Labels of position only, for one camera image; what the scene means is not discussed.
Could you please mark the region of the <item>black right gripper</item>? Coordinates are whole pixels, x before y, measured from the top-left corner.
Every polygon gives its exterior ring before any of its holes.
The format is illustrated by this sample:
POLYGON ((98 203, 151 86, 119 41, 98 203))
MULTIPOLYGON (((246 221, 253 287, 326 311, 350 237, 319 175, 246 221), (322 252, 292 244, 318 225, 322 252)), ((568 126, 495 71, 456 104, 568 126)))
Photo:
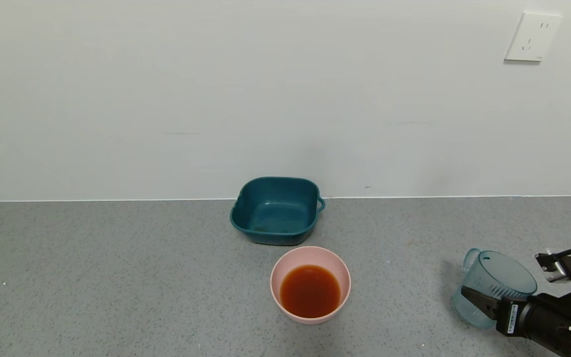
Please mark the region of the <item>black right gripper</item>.
POLYGON ((569 350, 568 321, 538 302, 537 298, 494 298, 467 286, 461 294, 487 318, 497 321, 496 329, 506 337, 529 339, 548 350, 569 350))

